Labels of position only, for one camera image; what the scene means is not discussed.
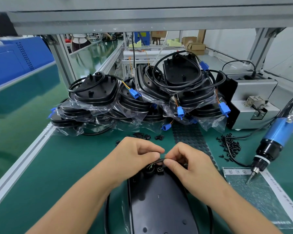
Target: forearm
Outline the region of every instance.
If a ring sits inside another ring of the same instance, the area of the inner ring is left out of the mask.
[[[226,221],[235,234],[281,233],[230,185],[224,186],[219,195],[211,208]]]
[[[101,171],[99,166],[93,168],[27,234],[87,233],[113,185],[105,171]]]

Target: finger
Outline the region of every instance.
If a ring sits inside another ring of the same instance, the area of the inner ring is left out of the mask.
[[[165,155],[165,158],[178,161],[185,157],[187,160],[189,160],[189,157],[191,157],[191,151],[193,150],[195,149],[190,145],[179,142]]]
[[[185,174],[187,172],[183,166],[181,166],[177,161],[172,159],[165,159],[164,164],[179,178],[182,182],[184,180]]]
[[[141,151],[153,151],[153,152],[159,152],[164,153],[165,150],[151,141],[145,140],[145,139],[136,139],[136,145],[137,145],[137,151],[138,153],[141,153]]]
[[[160,158],[160,153],[158,152],[149,152],[143,155],[139,155],[141,161],[141,168],[144,168],[148,164],[155,162],[157,159]]]

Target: right hand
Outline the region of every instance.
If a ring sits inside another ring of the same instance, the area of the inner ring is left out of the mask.
[[[179,142],[165,156],[164,164],[176,174],[184,187],[196,198],[208,206],[212,206],[215,200],[230,185],[219,174],[210,157]],[[188,163],[188,170],[178,162]]]

